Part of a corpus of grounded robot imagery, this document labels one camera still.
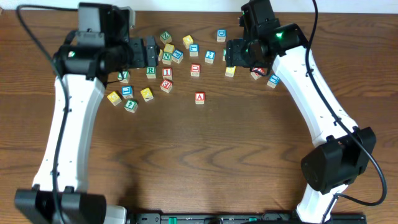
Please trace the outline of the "blue 2 block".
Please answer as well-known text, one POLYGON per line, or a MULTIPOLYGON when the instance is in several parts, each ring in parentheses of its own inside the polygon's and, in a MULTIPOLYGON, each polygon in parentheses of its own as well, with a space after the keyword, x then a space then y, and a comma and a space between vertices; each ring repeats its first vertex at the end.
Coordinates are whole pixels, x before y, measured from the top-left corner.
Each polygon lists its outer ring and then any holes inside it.
POLYGON ((216 53, 214 51, 207 50, 205 54, 205 62, 213 64, 215 60, 215 55, 216 53))

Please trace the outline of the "red I block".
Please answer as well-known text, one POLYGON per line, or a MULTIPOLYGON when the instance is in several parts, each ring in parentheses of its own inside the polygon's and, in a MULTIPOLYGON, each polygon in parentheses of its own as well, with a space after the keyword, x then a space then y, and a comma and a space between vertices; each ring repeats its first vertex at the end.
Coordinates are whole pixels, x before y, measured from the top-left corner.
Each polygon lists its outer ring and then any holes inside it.
POLYGON ((163 68, 162 69, 162 77, 163 77, 163 79, 172 80, 173 79, 172 69, 170 67, 163 68))

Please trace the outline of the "red A block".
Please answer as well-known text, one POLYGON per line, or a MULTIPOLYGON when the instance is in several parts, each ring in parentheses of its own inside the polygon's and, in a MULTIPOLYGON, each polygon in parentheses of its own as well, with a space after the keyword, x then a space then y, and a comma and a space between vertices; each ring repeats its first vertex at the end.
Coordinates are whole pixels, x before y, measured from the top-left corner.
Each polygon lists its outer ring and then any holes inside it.
POLYGON ((197 105, 203 105, 205 103, 205 92, 195 93, 195 103, 197 105))

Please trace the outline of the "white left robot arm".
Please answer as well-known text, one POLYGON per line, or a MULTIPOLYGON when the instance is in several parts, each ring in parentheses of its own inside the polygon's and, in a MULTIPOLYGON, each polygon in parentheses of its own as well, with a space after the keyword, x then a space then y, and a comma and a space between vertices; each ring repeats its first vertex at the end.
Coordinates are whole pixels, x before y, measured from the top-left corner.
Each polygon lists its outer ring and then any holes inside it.
POLYGON ((30 189, 18 189, 16 208, 32 223, 127 223, 126 208, 88 193, 88 157, 108 76, 158 65, 152 36, 130 38, 130 7, 82 2, 78 28, 47 60, 55 74, 55 106, 43 161, 30 189))

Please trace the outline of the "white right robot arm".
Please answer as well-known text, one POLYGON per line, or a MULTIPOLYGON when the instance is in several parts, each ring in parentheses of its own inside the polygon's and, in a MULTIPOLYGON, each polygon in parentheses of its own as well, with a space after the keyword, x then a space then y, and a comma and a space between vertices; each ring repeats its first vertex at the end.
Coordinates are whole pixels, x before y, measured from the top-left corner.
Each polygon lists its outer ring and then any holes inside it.
POLYGON ((281 25, 269 1, 249 1, 241 12, 243 37, 227 42, 227 66, 249 68, 268 76, 271 84, 282 82, 314 146, 301 161, 307 186, 294 220, 353 222, 353 217, 336 217, 331 212, 343 191, 366 170, 376 144, 374 132, 360 128, 336 100, 297 24, 281 25))

